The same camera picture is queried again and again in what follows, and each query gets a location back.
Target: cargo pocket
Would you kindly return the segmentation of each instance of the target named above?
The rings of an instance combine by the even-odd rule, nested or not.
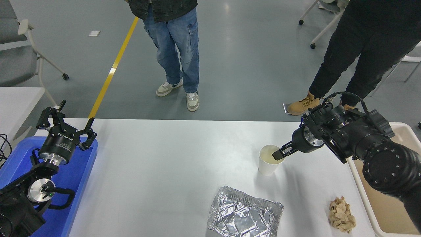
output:
[[[199,45],[199,33],[198,28],[199,24],[197,23],[197,20],[193,23],[187,26],[189,28],[189,40],[188,40],[188,48],[187,52],[192,51],[193,49],[197,48]]]
[[[148,35],[149,35],[149,37],[152,39],[152,41],[154,42],[155,46],[156,46],[157,48],[159,48],[159,47],[158,47],[158,44],[155,42],[155,39],[151,36],[151,33],[149,33],[148,28],[146,28],[146,26],[145,26],[145,27],[144,27],[144,29],[145,29],[146,33],[148,33]]]

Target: black jacket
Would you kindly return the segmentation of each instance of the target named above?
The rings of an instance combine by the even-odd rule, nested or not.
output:
[[[146,20],[149,0],[128,0],[133,15]],[[197,6],[197,0],[152,0],[154,20],[167,22],[184,16]]]
[[[421,0],[351,0],[344,14],[375,31],[421,40]]]

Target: gray chair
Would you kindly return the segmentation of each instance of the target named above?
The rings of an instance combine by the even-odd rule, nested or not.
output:
[[[53,105],[57,105],[42,81],[44,60],[62,73],[64,80],[69,76],[53,62],[43,56],[35,47],[28,20],[18,23],[15,11],[9,0],[0,0],[0,44],[26,41],[31,45],[20,46],[0,51],[0,86],[14,86],[38,75],[40,85]]]
[[[304,24],[304,17],[310,12],[310,10],[319,3],[324,9],[327,9],[331,12],[335,13],[335,18],[314,38],[310,43],[310,48],[316,48],[316,41],[320,39],[330,28],[332,28],[342,17],[344,13],[344,9],[349,3],[349,0],[335,0],[335,1],[327,1],[330,3],[326,3],[322,0],[315,0],[313,4],[304,12],[304,14],[300,17],[298,24]]]

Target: chair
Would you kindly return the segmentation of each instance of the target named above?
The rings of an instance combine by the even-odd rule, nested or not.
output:
[[[43,56],[35,47],[31,30],[33,27],[28,20],[18,23],[15,11],[9,0],[0,0],[0,44],[26,41],[31,45],[20,46],[0,51],[0,86],[14,86],[38,75],[40,85],[53,105],[57,105],[42,81],[44,60],[62,73],[64,80],[69,76],[56,64]]]
[[[421,41],[415,46],[415,48],[419,48],[421,47]],[[387,77],[384,80],[381,80],[378,84],[377,87],[373,90],[373,92],[371,93],[370,97],[373,97],[374,94],[376,93],[376,91],[380,88],[380,86],[390,77],[390,75],[392,74],[392,72],[396,69],[396,67],[398,67],[398,65],[402,62],[417,62],[418,64],[415,66],[415,68],[412,70],[411,74],[409,74],[409,76],[405,79],[404,82],[408,82],[409,79],[411,78],[411,76],[414,74],[414,72],[417,70],[417,68],[421,65],[421,57],[411,57],[411,56],[404,56],[403,58],[401,58],[399,60],[399,62],[397,64],[395,64],[392,67],[392,70],[389,72],[389,74],[387,75]]]
[[[314,38],[310,43],[310,48],[316,48],[316,41],[319,40],[322,35],[324,35],[339,19],[342,17],[344,13],[345,7],[348,5],[349,0],[338,0],[338,1],[329,1],[330,3],[326,3],[328,1],[322,0],[315,0],[313,4],[304,12],[304,14],[300,17],[298,24],[304,24],[304,17],[310,12],[310,10],[316,5],[316,3],[320,3],[320,5],[336,14],[335,18]]]

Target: concrete floor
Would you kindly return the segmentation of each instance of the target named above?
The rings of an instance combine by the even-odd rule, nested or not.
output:
[[[156,62],[156,48],[139,20],[118,65],[97,118],[228,121],[300,121],[284,113],[282,103],[306,96],[334,28],[310,49],[310,41],[334,14],[314,8],[298,25],[312,1],[198,0],[200,108],[189,112],[183,89],[166,97],[155,90],[165,80]],[[45,64],[44,82],[57,101],[67,100],[67,117],[86,118],[133,22],[123,0],[11,0],[18,19],[29,19],[38,48],[70,76]],[[100,30],[98,37],[88,37]],[[421,50],[411,55],[421,55]],[[402,63],[377,91],[367,97],[369,110],[404,122],[418,138],[421,130],[421,83],[418,70],[403,81],[415,63]],[[355,63],[330,92],[343,91]],[[18,86],[38,86],[37,77]],[[33,126],[41,111],[52,106],[46,96],[24,126]]]

